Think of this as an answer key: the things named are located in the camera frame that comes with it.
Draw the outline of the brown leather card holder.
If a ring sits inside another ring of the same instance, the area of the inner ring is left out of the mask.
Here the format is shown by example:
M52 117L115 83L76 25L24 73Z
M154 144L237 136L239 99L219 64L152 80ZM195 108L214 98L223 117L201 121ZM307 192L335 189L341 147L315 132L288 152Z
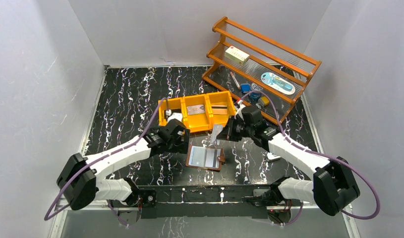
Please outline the brown leather card holder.
M225 162L222 148L208 148L191 145L188 149L186 166L211 171L220 171Z

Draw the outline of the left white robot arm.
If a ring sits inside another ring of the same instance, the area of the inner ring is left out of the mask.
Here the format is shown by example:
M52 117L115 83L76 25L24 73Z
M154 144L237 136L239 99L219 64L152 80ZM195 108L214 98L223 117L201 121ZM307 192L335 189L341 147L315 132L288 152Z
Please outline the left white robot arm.
M72 210L83 209L98 200L117 200L128 207L155 207L155 190L139 188L130 178L107 177L130 164L165 152L185 154L189 138L190 130L173 119L165 126L150 129L102 153L88 157L73 154L62 169L57 185Z

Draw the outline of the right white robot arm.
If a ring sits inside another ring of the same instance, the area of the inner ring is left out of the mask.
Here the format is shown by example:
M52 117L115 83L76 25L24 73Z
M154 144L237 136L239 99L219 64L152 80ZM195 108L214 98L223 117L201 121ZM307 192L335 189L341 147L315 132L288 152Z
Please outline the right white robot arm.
M304 172L308 179L282 177L270 185L262 195L247 197L259 203L296 199L316 204L325 214L334 216L360 196L352 171L344 165L309 152L276 126L268 125L254 106L244 107L239 115L230 116L217 135L219 140L240 141L251 138L260 148L278 155Z

